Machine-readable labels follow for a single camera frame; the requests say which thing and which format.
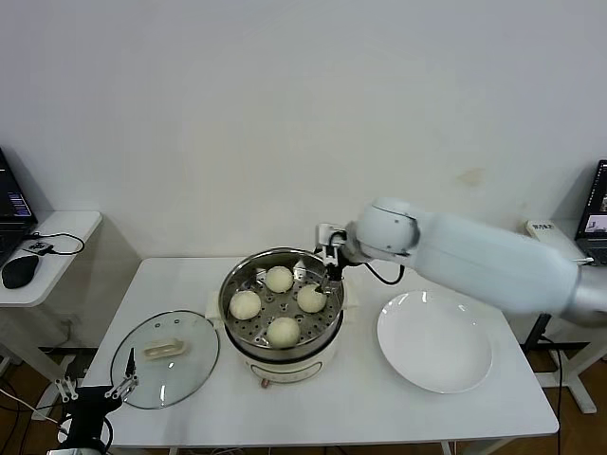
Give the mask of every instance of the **small white desk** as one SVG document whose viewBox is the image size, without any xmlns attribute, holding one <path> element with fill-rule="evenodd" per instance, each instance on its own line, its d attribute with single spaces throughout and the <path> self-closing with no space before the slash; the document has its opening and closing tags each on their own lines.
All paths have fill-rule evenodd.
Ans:
<svg viewBox="0 0 607 455">
<path fill-rule="evenodd" d="M 68 232 L 85 242 L 101 221 L 101 215 L 97 211 L 51 211 L 39 212 L 36 216 L 38 226 L 34 230 L 41 234 Z M 53 237 L 47 241 L 54 244 L 57 251 L 72 251 L 80 246 L 76 240 L 67 237 Z M 29 254 L 31 253 L 17 249 L 10 258 Z M 0 283 L 0 309 L 30 308 L 42 303 L 75 257 L 56 255 L 42 257 L 33 280 L 19 289 L 7 289 Z M 64 370 L 59 365 L 29 341 L 29 336 L 23 328 L 6 323 L 6 320 L 0 326 L 0 344 L 21 357 L 51 382 L 64 375 Z"/>
<path fill-rule="evenodd" d="M 161 312 L 204 314 L 238 258 L 148 259 L 141 263 L 86 378 L 110 384 L 110 364 L 123 338 Z M 386 277 L 394 264 L 377 264 Z M 424 391 L 398 375 L 377 342 L 377 315 L 405 290 L 437 288 L 411 271 L 401 284 L 378 282 L 364 267 L 345 271 L 358 293 L 355 321 L 344 324 L 335 358 L 318 375 L 260 387 L 220 331 L 219 358 L 209 380 L 181 403 L 160 410 L 122 406 L 109 415 L 118 447 L 320 446 L 516 438 L 553 433 L 558 422 L 504 316 L 482 303 L 494 363 L 484 383 L 465 393 Z M 480 442 L 489 453 L 503 442 Z"/>
</svg>

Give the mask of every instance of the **cable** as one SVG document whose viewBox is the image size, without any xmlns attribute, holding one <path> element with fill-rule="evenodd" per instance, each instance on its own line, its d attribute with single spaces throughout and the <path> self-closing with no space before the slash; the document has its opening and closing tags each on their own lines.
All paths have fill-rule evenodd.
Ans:
<svg viewBox="0 0 607 455">
<path fill-rule="evenodd" d="M 46 388 L 42 391 L 42 393 L 40 394 L 40 396 L 38 397 L 38 399 L 36 400 L 36 403 L 38 403 L 40 401 L 40 399 L 43 397 L 43 395 L 45 394 Z M 44 416 L 47 420 L 52 420 L 53 422 L 57 423 L 55 420 L 53 419 L 49 419 L 48 417 Z M 29 425 L 31 424 L 31 418 L 28 419 L 28 424 L 26 425 L 26 429 L 23 432 L 23 436 L 21 438 L 21 443 L 19 444 L 19 455 L 24 455 L 24 449 L 26 448 L 26 440 L 28 438 L 28 430 L 29 430 Z"/>
<path fill-rule="evenodd" d="M 21 403 L 22 405 L 26 406 L 27 408 L 30 408 L 33 412 L 35 412 L 36 414 L 40 415 L 42 418 L 48 420 L 49 422 L 52 422 L 55 425 L 59 425 L 59 422 L 57 422 L 55 419 L 51 419 L 50 417 L 46 417 L 44 414 L 42 414 L 40 411 L 38 411 L 37 409 L 35 409 L 33 406 L 31 406 L 28 403 L 26 403 L 25 401 L 23 401 L 21 398 L 17 398 L 16 396 L 11 395 L 10 393 L 8 393 L 7 391 L 5 391 L 4 389 L 0 389 L 0 392 L 2 392 L 8 398 L 12 398 L 16 402 Z"/>
<path fill-rule="evenodd" d="M 555 344 L 548 337 L 541 337 L 548 341 L 550 344 Z M 559 431 L 557 431 L 557 453 L 561 455 L 561 399 L 562 399 L 562 359 L 561 359 L 561 350 L 557 349 L 557 356 L 559 357 L 559 398 L 557 399 L 557 420 L 559 421 Z"/>
<path fill-rule="evenodd" d="M 11 384 L 9 384 L 8 381 L 5 381 L 3 378 L 0 377 L 0 379 L 2 379 L 2 382 L 6 383 L 9 388 L 14 392 L 14 394 L 17 394 L 17 391 L 12 387 Z M 0 455 L 4 454 L 4 451 L 7 449 L 7 446 L 9 445 L 9 441 L 12 439 L 12 435 L 15 433 L 15 430 L 17 429 L 17 424 L 19 423 L 19 413 L 21 412 L 21 404 L 19 402 L 17 402 L 17 413 L 15 414 L 15 420 L 12 423 L 12 427 L 10 428 L 10 433 L 9 436 L 7 437 L 7 440 L 2 444 L 2 449 L 0 449 Z"/>
<path fill-rule="evenodd" d="M 40 408 L 36 408 L 37 410 L 47 410 L 49 408 L 56 408 L 58 406 L 61 406 L 63 403 L 59 402 L 59 403 L 55 403 L 54 405 L 48 405 L 48 406 L 41 406 Z M 13 408 L 7 408 L 5 406 L 0 405 L 0 410 L 9 410 L 10 412 L 30 412 L 29 409 L 13 409 Z"/>
<path fill-rule="evenodd" d="M 78 254 L 84 250 L 85 243 L 84 240 L 80 237 L 76 237 L 75 235 L 68 234 L 67 232 L 58 232 L 56 234 L 41 234 L 40 232 L 33 232 L 29 235 L 25 236 L 25 239 L 36 240 L 36 239 L 48 239 L 50 237 L 69 237 L 70 239 L 77 240 L 80 242 L 81 246 L 76 251 L 55 251 L 54 249 L 50 249 L 46 251 L 44 254 L 55 254 L 57 256 L 72 256 L 74 254 Z"/>
<path fill-rule="evenodd" d="M 103 417 L 103 422 L 105 422 L 105 424 L 107 425 L 107 432 L 109 433 L 107 443 L 105 444 L 105 451 L 107 452 L 112 443 L 114 442 L 114 429 L 112 428 L 112 424 L 110 424 L 110 421 L 107 419 L 107 417 Z"/>
<path fill-rule="evenodd" d="M 61 348 L 64 344 L 68 343 L 69 340 L 72 339 L 72 323 L 73 322 L 71 320 L 67 321 L 67 335 L 65 336 L 65 339 L 61 343 L 56 344 L 55 346 L 53 346 L 50 349 L 41 349 L 41 351 L 45 354 L 50 354 L 57 348 Z"/>
<path fill-rule="evenodd" d="M 381 281 L 381 282 L 383 282 L 384 284 L 389 284 L 389 285 L 391 285 L 391 286 L 394 286 L 395 284 L 399 284 L 399 283 L 400 283 L 400 281 L 402 280 L 402 277 L 404 277 L 404 276 L 405 276 L 405 266 L 404 266 L 404 265 L 401 265 L 401 266 L 400 266 L 400 269 L 398 270 L 398 278 L 396 278 L 396 280 L 394 280 L 393 282 L 389 282 L 388 280 L 386 280 L 386 279 L 382 278 L 382 277 L 381 277 L 381 276 L 380 276 L 380 275 L 379 275 L 379 274 L 378 274 L 378 273 L 375 271 L 375 269 L 374 269 L 372 266 L 370 266 L 368 263 L 364 263 L 364 265 L 365 265 L 365 266 L 366 266 L 366 267 L 369 269 L 369 271 L 370 271 L 371 273 L 373 273 L 373 274 L 376 276 L 376 278 L 377 278 L 378 280 L 380 280 L 380 281 Z"/>
</svg>

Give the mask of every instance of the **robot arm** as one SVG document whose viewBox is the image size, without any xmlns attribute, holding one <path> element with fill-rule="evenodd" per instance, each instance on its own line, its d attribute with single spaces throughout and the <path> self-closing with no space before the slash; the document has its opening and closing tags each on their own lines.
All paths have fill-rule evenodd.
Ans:
<svg viewBox="0 0 607 455">
<path fill-rule="evenodd" d="M 379 198 L 345 229 L 317 227 L 330 292 L 347 265 L 381 259 L 510 313 L 550 313 L 579 325 L 607 325 L 607 280 L 554 248 L 495 227 L 404 201 Z"/>
</svg>

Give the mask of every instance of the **computer mouse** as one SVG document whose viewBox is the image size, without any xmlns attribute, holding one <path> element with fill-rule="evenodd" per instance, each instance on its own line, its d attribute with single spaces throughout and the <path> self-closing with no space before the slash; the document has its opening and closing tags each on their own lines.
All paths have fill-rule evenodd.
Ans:
<svg viewBox="0 0 607 455">
<path fill-rule="evenodd" d="M 31 282 L 39 262 L 40 258 L 38 256 L 24 256 L 7 262 L 2 268 L 4 287 L 17 289 Z"/>
</svg>

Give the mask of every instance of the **black cable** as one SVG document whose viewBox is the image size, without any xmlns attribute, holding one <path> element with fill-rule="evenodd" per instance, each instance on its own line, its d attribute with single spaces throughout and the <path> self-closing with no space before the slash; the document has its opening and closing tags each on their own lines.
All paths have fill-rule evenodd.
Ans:
<svg viewBox="0 0 607 455">
<path fill-rule="evenodd" d="M 109 433 L 109 436 L 107 438 L 107 444 L 105 444 L 105 451 L 107 452 L 112 446 L 112 443 L 114 442 L 114 429 L 112 428 L 112 424 L 110 424 L 110 421 L 107 419 L 107 417 L 103 417 L 103 422 L 105 422 L 105 424 L 107 425 L 107 432 Z"/>
<path fill-rule="evenodd" d="M 542 339 L 548 341 L 550 344 L 555 344 L 550 338 L 542 337 Z M 559 398 L 557 400 L 557 420 L 559 421 L 559 431 L 557 431 L 557 453 L 561 455 L 561 399 L 562 399 L 562 360 L 561 350 L 557 349 L 557 356 L 559 357 Z"/>
<path fill-rule="evenodd" d="M 51 248 L 49 251 L 46 252 L 46 254 L 55 254 L 57 256 L 72 256 L 72 255 L 78 254 L 84 250 L 84 247 L 85 247 L 84 240 L 81 239 L 80 237 L 76 237 L 75 235 L 69 234 L 67 232 L 58 232 L 56 234 L 41 234 L 40 232 L 33 232 L 33 233 L 27 235 L 25 238 L 36 240 L 36 239 L 48 239 L 50 237 L 69 237 L 70 239 L 74 239 L 74 240 L 77 240 L 78 242 L 80 242 L 81 246 L 76 251 L 55 251 L 54 249 Z"/>
<path fill-rule="evenodd" d="M 46 387 L 42 391 L 42 393 L 40 394 L 40 396 L 38 397 L 38 399 L 36 400 L 36 403 L 40 402 L 41 398 L 45 394 L 45 391 L 46 391 Z M 31 424 L 31 418 L 28 419 L 28 424 L 26 425 L 26 429 L 23 432 L 23 437 L 21 438 L 21 444 L 19 445 L 19 455 L 24 455 L 24 448 L 26 448 L 26 439 L 28 438 L 28 430 L 29 430 L 29 425 L 30 424 Z"/>
<path fill-rule="evenodd" d="M 17 394 L 17 391 L 15 390 L 14 387 L 12 387 L 12 385 L 10 384 L 9 381 L 7 381 L 5 378 L 0 377 L 0 381 L 2 381 L 12 392 L 13 395 L 15 395 L 17 398 L 19 398 L 19 395 Z M 36 408 L 36 410 L 47 410 L 49 408 L 55 408 L 56 406 L 60 406 L 63 403 L 60 401 L 59 403 L 56 403 L 54 405 L 48 405 L 48 406 L 41 406 L 40 408 Z M 31 409 L 25 408 L 25 409 L 21 409 L 21 406 L 19 406 L 20 403 L 17 401 L 17 409 L 13 409 L 13 408 L 7 408 L 6 406 L 0 405 L 0 409 L 1 410 L 9 410 L 10 412 L 31 412 Z"/>
<path fill-rule="evenodd" d="M 404 265 L 401 265 L 401 266 L 400 266 L 400 269 L 398 270 L 398 278 L 397 278 L 396 280 L 394 280 L 393 282 L 389 282 L 388 280 L 386 280 L 386 279 L 382 278 L 382 277 L 381 277 L 381 276 L 380 276 L 380 275 L 379 275 L 379 274 L 378 274 L 378 273 L 375 271 L 375 269 L 374 269 L 372 266 L 370 266 L 368 263 L 364 263 L 364 265 L 365 265 L 365 266 L 366 266 L 366 267 L 369 269 L 369 271 L 370 271 L 371 273 L 373 273 L 373 274 L 376 276 L 376 278 L 377 278 L 378 280 L 380 280 L 380 281 L 381 281 L 381 282 L 383 282 L 384 284 L 389 284 L 389 285 L 391 285 L 391 286 L 393 286 L 393 285 L 395 285 L 395 284 L 399 284 L 399 283 L 400 283 L 400 281 L 402 280 L 402 277 L 404 277 L 404 276 L 405 276 L 405 266 L 404 266 Z"/>
<path fill-rule="evenodd" d="M 17 391 L 15 390 L 15 388 L 12 387 L 12 385 L 9 383 L 9 381 L 5 380 L 2 377 L 0 377 L 0 379 L 2 379 L 3 383 L 5 383 L 7 386 L 9 386 L 9 389 L 10 389 L 10 391 L 12 391 L 13 395 L 20 398 Z M 12 435 L 15 433 L 15 430 L 17 429 L 17 424 L 19 424 L 20 412 L 21 412 L 21 403 L 17 402 L 17 412 L 15 413 L 15 420 L 12 423 L 12 427 L 10 429 L 10 433 L 9 433 L 9 436 L 7 437 L 7 440 L 2 444 L 2 449 L 0 449 L 0 455 L 4 455 L 5 450 L 9 446 L 9 441 L 12 439 Z"/>
<path fill-rule="evenodd" d="M 54 405 L 41 406 L 40 408 L 36 408 L 36 410 L 47 410 L 49 408 L 55 408 L 57 406 L 62 405 L 63 403 L 55 403 Z M 0 405 L 0 410 L 9 410 L 10 412 L 31 412 L 31 409 L 12 409 L 6 408 L 5 406 Z"/>
</svg>

